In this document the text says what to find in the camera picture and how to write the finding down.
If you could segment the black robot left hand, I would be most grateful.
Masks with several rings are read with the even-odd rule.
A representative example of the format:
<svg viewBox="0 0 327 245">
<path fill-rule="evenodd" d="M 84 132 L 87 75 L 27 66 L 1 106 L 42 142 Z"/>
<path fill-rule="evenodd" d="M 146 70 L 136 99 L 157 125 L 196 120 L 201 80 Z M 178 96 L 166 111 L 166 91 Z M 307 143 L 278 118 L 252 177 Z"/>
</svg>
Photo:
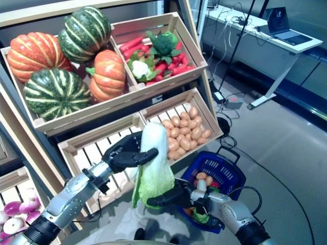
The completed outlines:
<svg viewBox="0 0 327 245">
<path fill-rule="evenodd" d="M 123 137 L 106 150 L 102 161 L 109 165 L 114 174 L 126 168 L 147 164 L 158 155 L 158 149 L 150 148 L 141 152 L 141 139 L 142 131 Z"/>
</svg>

